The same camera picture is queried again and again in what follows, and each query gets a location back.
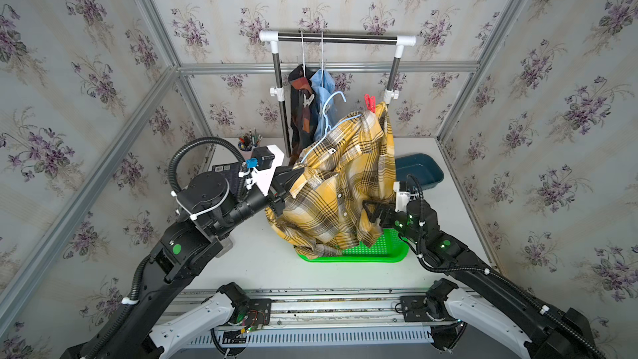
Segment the yellow plaid shirt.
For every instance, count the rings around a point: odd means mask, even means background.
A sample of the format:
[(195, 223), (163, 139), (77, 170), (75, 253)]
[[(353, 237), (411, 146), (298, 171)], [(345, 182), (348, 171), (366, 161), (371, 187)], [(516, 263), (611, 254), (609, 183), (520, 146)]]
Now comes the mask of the yellow plaid shirt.
[(302, 175), (277, 215), (266, 209), (274, 232), (307, 259), (338, 257), (360, 244), (374, 245), (380, 225), (366, 201), (395, 201), (395, 142), (388, 106), (355, 111), (305, 149), (294, 169)]

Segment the red clothespin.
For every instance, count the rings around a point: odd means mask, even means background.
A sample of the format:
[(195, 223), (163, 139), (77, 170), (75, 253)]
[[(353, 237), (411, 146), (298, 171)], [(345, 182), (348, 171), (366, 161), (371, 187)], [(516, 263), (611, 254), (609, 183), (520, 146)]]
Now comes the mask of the red clothespin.
[(375, 113), (376, 110), (376, 97), (374, 95), (365, 94), (364, 95), (364, 103), (367, 111)]

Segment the light blue wire hanger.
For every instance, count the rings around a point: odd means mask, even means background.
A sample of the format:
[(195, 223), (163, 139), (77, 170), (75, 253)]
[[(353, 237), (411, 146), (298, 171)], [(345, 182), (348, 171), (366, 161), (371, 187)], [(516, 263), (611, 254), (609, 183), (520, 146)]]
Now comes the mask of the light blue wire hanger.
[(347, 121), (362, 118), (362, 113), (355, 112), (342, 119), (337, 119), (337, 110), (334, 108), (334, 97), (339, 95), (344, 102), (346, 98), (342, 91), (330, 93), (327, 89), (319, 86), (317, 90), (312, 87), (303, 89), (299, 93), (302, 103), (299, 109), (300, 116), (295, 116), (294, 126), (299, 131), (299, 150), (297, 161), (302, 163), (306, 158), (306, 150), (312, 148), (325, 139), (326, 134), (337, 129)]

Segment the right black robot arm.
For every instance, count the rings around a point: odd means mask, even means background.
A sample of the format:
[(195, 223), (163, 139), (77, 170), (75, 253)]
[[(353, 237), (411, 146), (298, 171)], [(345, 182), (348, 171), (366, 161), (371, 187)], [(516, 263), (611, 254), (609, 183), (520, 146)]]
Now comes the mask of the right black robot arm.
[(437, 327), (433, 342), (449, 350), (462, 330), (471, 326), (520, 358), (603, 358), (590, 323), (574, 308), (563, 311), (530, 294), (475, 254), (469, 246), (440, 228), (438, 214), (425, 200), (414, 176), (395, 203), (366, 200), (367, 218), (393, 229), (420, 266), (440, 275), (421, 307), (406, 307), (404, 317), (423, 314), (432, 321), (455, 320), (455, 327)]

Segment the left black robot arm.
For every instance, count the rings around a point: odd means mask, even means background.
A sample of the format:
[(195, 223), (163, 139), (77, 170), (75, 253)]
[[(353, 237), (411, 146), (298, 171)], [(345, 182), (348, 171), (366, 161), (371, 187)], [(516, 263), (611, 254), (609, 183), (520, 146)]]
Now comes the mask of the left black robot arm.
[[(203, 145), (222, 146), (239, 162), (239, 190), (225, 175), (206, 171), (186, 188), (176, 171), (183, 157)], [(164, 311), (208, 263), (224, 251), (224, 241), (244, 221), (264, 209), (282, 214), (285, 199), (303, 175), (285, 166), (276, 145), (259, 146), (249, 159), (223, 138), (195, 139), (176, 151), (169, 162), (171, 194), (179, 206), (177, 220), (141, 260), (131, 291), (107, 324), (88, 342), (69, 347), (65, 358), (170, 358), (206, 330), (245, 314), (249, 298), (236, 283), (222, 286), (199, 307), (159, 324)]]

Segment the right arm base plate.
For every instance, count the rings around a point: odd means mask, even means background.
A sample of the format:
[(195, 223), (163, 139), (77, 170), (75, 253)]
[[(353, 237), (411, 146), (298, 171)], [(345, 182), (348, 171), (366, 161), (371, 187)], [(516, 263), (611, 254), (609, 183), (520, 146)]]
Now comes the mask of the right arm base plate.
[(443, 299), (428, 295), (401, 296), (399, 312), (404, 322), (444, 322), (450, 319)]

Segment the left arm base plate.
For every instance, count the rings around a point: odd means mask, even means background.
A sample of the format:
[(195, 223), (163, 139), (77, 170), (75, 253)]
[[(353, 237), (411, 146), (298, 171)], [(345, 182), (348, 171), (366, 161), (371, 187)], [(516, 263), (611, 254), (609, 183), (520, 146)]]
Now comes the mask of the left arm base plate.
[(231, 331), (247, 334), (263, 329), (270, 324), (272, 314), (271, 299), (249, 299), (249, 301), (231, 316), (224, 324)]

